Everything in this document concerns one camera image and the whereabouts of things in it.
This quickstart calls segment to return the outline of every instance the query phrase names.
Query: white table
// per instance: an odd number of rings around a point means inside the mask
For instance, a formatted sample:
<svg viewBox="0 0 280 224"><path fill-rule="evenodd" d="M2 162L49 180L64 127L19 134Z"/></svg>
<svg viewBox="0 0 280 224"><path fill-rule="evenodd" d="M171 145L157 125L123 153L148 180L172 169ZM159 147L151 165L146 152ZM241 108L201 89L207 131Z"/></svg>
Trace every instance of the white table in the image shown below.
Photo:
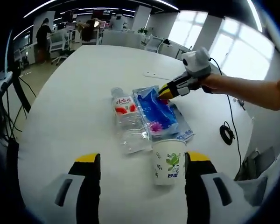
<svg viewBox="0 0 280 224"><path fill-rule="evenodd" d="M42 189L74 160L101 153L99 217L105 223L186 223L184 184L153 185L150 154L124 155L114 126L110 89L163 85L166 80L145 77L153 72L174 78L184 72L181 61L125 47L82 46L54 72L34 102L20 141L19 182L25 204L32 208ZM237 144L226 145L219 127L232 126L225 95L192 91L173 100L196 135L188 150L207 154L218 172L234 178L239 167ZM232 103L242 158L252 134L252 121Z"/></svg>

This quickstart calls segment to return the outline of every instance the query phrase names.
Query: blue package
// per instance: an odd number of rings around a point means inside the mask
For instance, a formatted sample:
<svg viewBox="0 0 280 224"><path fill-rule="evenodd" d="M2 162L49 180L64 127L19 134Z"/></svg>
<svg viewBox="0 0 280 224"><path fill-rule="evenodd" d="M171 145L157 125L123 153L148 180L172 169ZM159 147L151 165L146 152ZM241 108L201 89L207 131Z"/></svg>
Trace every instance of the blue package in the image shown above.
<svg viewBox="0 0 280 224"><path fill-rule="evenodd" d="M157 137L178 133L178 122L173 110L157 97L158 91L154 87L137 93L137 100L151 135Z"/></svg>

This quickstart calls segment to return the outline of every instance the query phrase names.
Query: bright window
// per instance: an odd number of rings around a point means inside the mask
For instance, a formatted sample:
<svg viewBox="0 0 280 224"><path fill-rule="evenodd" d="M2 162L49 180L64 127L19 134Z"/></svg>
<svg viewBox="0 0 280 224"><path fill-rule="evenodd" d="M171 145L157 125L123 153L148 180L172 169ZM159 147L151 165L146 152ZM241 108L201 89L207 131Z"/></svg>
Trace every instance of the bright window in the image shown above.
<svg viewBox="0 0 280 224"><path fill-rule="evenodd" d="M210 56L227 76L264 80L273 51L273 43L257 30L225 18Z"/></svg>
<svg viewBox="0 0 280 224"><path fill-rule="evenodd" d="M169 40L186 48L193 47L206 17L205 12L181 11L173 24Z"/></svg>

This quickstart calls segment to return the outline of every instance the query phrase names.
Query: paper cup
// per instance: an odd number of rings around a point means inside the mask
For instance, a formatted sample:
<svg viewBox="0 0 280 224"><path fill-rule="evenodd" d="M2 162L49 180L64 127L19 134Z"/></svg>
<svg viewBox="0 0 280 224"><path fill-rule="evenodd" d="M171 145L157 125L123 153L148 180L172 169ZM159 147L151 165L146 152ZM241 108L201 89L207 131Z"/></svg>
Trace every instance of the paper cup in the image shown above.
<svg viewBox="0 0 280 224"><path fill-rule="evenodd" d="M156 185L171 185L184 180L186 142L169 139L154 143L153 168Z"/></svg>

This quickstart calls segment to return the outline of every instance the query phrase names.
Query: plastic water bottle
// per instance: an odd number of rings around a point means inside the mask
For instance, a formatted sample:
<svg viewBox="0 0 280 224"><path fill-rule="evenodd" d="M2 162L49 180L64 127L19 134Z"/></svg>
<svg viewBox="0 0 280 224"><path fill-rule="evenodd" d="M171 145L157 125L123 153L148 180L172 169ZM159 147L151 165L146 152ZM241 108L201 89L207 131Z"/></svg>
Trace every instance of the plastic water bottle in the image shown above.
<svg viewBox="0 0 280 224"><path fill-rule="evenodd" d="M133 153L150 147L148 134L142 124L142 117L132 96L121 88L111 90L113 107L117 117L119 133L126 153Z"/></svg>

